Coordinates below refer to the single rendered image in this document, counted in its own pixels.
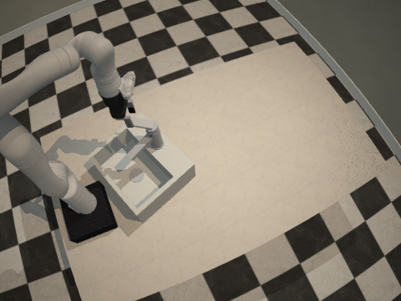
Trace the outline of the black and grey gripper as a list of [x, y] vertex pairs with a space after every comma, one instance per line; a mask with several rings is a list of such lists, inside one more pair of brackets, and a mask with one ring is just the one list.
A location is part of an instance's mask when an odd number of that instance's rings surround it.
[[[124, 120], [127, 128], [134, 128], [132, 120], [126, 114], [126, 110], [130, 113], [135, 113], [132, 97], [135, 86], [135, 73], [129, 71], [123, 78], [118, 78], [108, 86], [96, 85], [100, 97], [104, 103], [109, 107], [109, 112], [113, 119]], [[123, 96], [123, 97], [122, 97]], [[126, 100], [127, 99], [127, 100]]]

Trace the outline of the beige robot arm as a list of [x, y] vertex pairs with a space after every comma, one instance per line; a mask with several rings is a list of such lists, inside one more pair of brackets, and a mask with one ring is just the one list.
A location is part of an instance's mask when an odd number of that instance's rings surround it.
[[48, 161], [34, 136], [9, 114], [43, 87], [77, 70], [80, 58], [92, 63], [90, 72], [98, 86], [111, 85], [118, 78], [113, 44], [87, 31], [39, 55], [20, 75], [0, 85], [0, 153], [45, 195], [59, 197], [77, 213], [90, 214], [96, 197], [62, 161]]

